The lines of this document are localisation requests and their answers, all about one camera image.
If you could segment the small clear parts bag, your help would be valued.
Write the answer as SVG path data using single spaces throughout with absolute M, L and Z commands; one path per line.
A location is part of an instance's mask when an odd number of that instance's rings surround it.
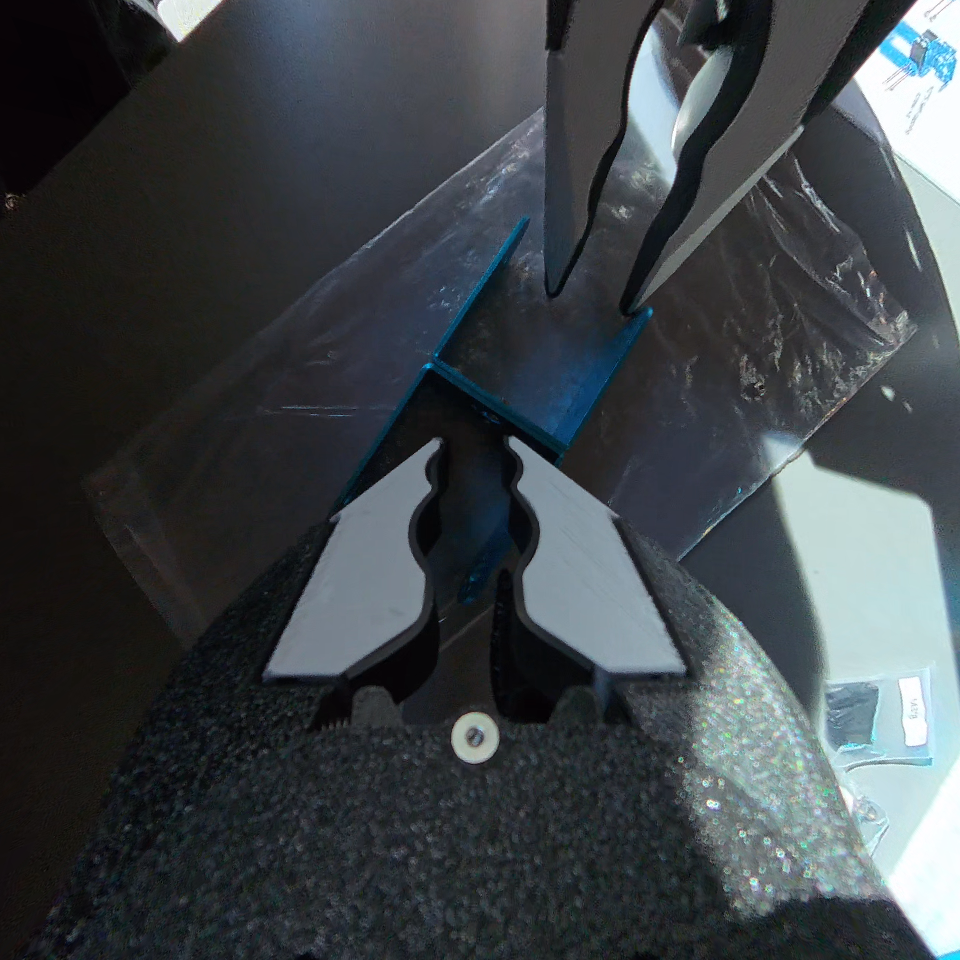
M 828 683 L 822 741 L 837 772 L 934 763 L 931 668 Z
M 847 812 L 869 853 L 902 832 L 901 763 L 890 759 L 840 759 L 832 764 Z

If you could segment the printed instruction manual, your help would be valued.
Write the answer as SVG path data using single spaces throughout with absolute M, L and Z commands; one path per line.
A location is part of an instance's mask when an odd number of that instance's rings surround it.
M 958 92 L 958 2 L 918 2 L 882 40 L 860 79 L 892 143 L 915 139 Z

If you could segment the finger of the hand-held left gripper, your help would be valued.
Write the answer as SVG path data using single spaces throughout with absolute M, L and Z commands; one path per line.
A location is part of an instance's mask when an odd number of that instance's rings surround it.
M 756 81 L 709 145 L 707 123 L 690 141 L 666 200 L 643 237 L 621 294 L 631 314 L 657 291 L 822 112 L 869 56 L 870 2 L 774 1 Z
M 543 258 L 545 290 L 562 292 L 592 230 L 628 121 L 647 1 L 546 4 Z

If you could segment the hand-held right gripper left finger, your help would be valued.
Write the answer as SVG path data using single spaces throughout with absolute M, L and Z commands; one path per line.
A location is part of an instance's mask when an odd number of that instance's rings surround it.
M 432 438 L 334 514 L 266 664 L 266 682 L 355 681 L 423 632 L 434 589 L 417 525 L 437 497 Z

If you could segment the clear plastic bag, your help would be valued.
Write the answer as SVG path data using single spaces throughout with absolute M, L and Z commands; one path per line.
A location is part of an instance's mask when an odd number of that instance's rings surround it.
M 615 255 L 666 185 L 635 128 L 606 184 L 579 286 L 614 292 Z M 916 329 L 887 291 L 849 200 L 898 174 L 876 121 L 830 107 L 652 298 L 653 316 L 604 392 L 635 414 L 608 504 L 681 558 L 795 456 Z M 102 531 L 177 637 L 193 642 L 330 513 L 325 399 L 338 367 L 347 264 L 387 237 L 425 253 L 469 232 L 496 252 L 542 217 L 543 118 L 522 121 L 332 270 L 86 480 Z M 759 401 L 744 387 L 764 378 Z

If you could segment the blue metal bracket assembly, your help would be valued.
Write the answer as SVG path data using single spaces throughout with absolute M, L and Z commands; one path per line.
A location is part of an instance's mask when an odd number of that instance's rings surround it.
M 346 264 L 338 366 L 323 396 L 350 415 L 329 428 L 330 513 L 444 438 L 450 489 L 428 558 L 442 617 L 486 603 L 511 548 L 499 453 L 508 426 L 606 502 L 642 446 L 630 437 L 637 416 L 609 401 L 604 452 L 596 409 L 651 312 L 621 314 L 618 281 L 611 293 L 603 279 L 570 278 L 548 296 L 542 219 L 522 217 L 497 251 L 469 231 L 469 246 L 449 235 L 400 255 L 383 236 Z

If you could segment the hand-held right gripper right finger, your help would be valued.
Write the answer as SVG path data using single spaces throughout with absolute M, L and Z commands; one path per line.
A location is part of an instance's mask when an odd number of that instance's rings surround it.
M 686 676 L 619 516 L 519 437 L 506 439 L 506 451 L 523 628 L 606 678 Z

